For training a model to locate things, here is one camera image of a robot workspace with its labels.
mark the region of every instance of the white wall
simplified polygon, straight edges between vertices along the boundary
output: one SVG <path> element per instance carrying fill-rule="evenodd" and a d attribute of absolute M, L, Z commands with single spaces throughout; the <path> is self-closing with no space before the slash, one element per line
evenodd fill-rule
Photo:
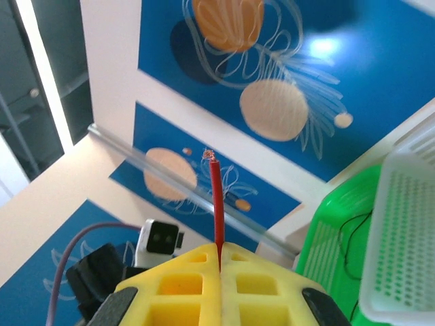
<path fill-rule="evenodd" d="M 0 134 L 0 207 L 28 184 L 21 165 Z"/>
<path fill-rule="evenodd" d="M 434 0 L 404 0 L 410 5 L 415 6 L 421 11 L 427 12 L 431 16 L 435 16 L 435 1 Z"/>

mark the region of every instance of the stripped wire end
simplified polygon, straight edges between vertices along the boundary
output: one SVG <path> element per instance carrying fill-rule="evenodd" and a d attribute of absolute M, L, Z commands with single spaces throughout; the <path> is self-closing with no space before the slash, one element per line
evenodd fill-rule
<path fill-rule="evenodd" d="M 204 150 L 203 159 L 204 160 L 216 161 L 215 152 L 212 151 L 211 149 Z"/>

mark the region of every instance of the beige circle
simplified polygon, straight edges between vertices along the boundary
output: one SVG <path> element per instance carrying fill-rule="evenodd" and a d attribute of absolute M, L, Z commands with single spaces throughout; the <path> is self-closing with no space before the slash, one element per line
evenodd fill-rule
<path fill-rule="evenodd" d="M 240 96 L 247 125 L 273 141 L 289 141 L 302 131 L 308 120 L 304 94 L 278 79 L 263 79 L 248 85 Z"/>
<path fill-rule="evenodd" d="M 347 112 L 337 114 L 334 118 L 334 124 L 338 128 L 347 128 L 351 125 L 353 116 Z"/>
<path fill-rule="evenodd" d="M 170 149 L 155 147 L 148 150 L 145 156 L 171 170 L 176 175 L 179 175 L 192 187 L 196 187 L 198 180 L 195 171 L 188 161 L 179 154 Z M 155 196 L 166 200 L 185 200 L 187 198 L 187 195 L 174 189 L 158 177 L 155 177 L 152 173 L 145 171 L 144 175 L 145 185 Z"/>

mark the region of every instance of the orange circle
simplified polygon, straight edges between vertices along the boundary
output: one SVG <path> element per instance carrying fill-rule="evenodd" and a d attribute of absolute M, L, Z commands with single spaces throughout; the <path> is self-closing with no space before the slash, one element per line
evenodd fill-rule
<path fill-rule="evenodd" d="M 243 52 L 257 42 L 262 0 L 193 0 L 193 10 L 203 37 L 215 48 Z"/>
<path fill-rule="evenodd" d="M 248 212 L 251 210 L 251 204 L 248 203 L 248 201 L 246 201 L 244 199 L 236 200 L 236 207 L 244 212 Z"/>

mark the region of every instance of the white plastic basket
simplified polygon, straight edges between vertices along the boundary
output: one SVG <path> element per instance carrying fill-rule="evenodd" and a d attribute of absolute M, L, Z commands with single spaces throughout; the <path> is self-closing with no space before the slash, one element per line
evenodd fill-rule
<path fill-rule="evenodd" d="M 435 126 L 383 165 L 360 290 L 371 320 L 435 325 Z"/>

